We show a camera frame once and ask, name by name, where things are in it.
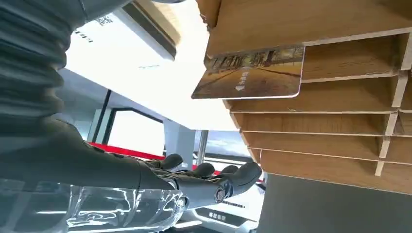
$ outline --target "arrow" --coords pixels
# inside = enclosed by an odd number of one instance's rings
[[[244,89],[244,86],[236,86],[235,88],[236,88],[236,90],[240,91],[240,90]]]

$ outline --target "red stripe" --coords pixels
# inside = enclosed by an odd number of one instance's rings
[[[99,147],[103,149],[106,152],[109,153],[116,153],[116,154],[124,154],[132,157],[138,157],[142,159],[157,159],[157,160],[164,160],[164,156],[158,156],[158,155],[153,155],[153,154],[148,154],[148,153],[143,153],[135,150],[128,150],[128,149],[123,149],[120,147],[113,147],[113,146],[108,146],[108,145],[103,145],[99,143],[94,143],[94,142],[89,142],[89,144]]]

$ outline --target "wall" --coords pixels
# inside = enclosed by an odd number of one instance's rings
[[[269,175],[257,232],[412,232],[412,196]]]

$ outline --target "wooden slat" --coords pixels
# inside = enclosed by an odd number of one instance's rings
[[[374,161],[264,150],[260,162],[273,174],[412,194],[409,165],[387,163],[378,177]]]
[[[399,63],[401,70],[410,70],[412,67],[412,33],[398,35]]]
[[[240,128],[244,132],[374,136],[383,135],[385,127],[385,115],[380,114],[244,114]]]
[[[385,128],[386,136],[391,136],[394,134],[397,118],[398,118],[398,112],[385,115],[384,121],[386,122],[386,128]]]
[[[408,33],[410,9],[410,0],[224,0],[207,54]]]
[[[395,37],[386,36],[307,47],[302,82],[393,76],[394,43]]]
[[[203,20],[210,28],[215,27],[218,21],[221,0],[196,0],[196,2]]]
[[[235,115],[231,113],[230,117],[232,118],[232,121],[235,124],[236,128],[240,129],[241,125],[243,124],[243,115],[242,114]]]
[[[262,150],[248,148],[250,156],[252,157],[255,163],[260,163],[260,153]]]
[[[375,169],[375,176],[381,176],[384,165],[385,165],[384,161],[377,162],[376,169]]]
[[[386,158],[390,144],[391,137],[383,136],[378,138],[379,158]]]
[[[392,96],[392,107],[399,108],[402,103],[403,95],[405,93],[408,82],[408,71],[402,70],[399,72],[397,78],[392,78],[390,82],[390,93]]]
[[[390,113],[394,109],[389,86],[397,77],[303,83],[290,99],[230,100],[239,113]]]
[[[409,82],[406,84],[405,93],[403,94],[401,112],[412,113],[412,81],[410,71],[407,71],[407,73]]]
[[[399,113],[395,125],[395,135],[412,137],[412,114]]]
[[[248,146],[256,149],[306,153],[322,156],[378,160],[378,137],[246,133]]]
[[[412,138],[392,137],[385,161],[412,164]]]

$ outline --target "light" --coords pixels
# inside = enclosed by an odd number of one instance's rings
[[[65,215],[67,212],[66,211],[39,211],[36,212],[36,214],[39,215]]]
[[[182,223],[177,223],[173,227],[177,229],[185,228],[185,227],[192,227],[192,226],[197,226],[202,224],[202,221],[195,220],[195,221],[190,221],[190,222],[182,222]]]

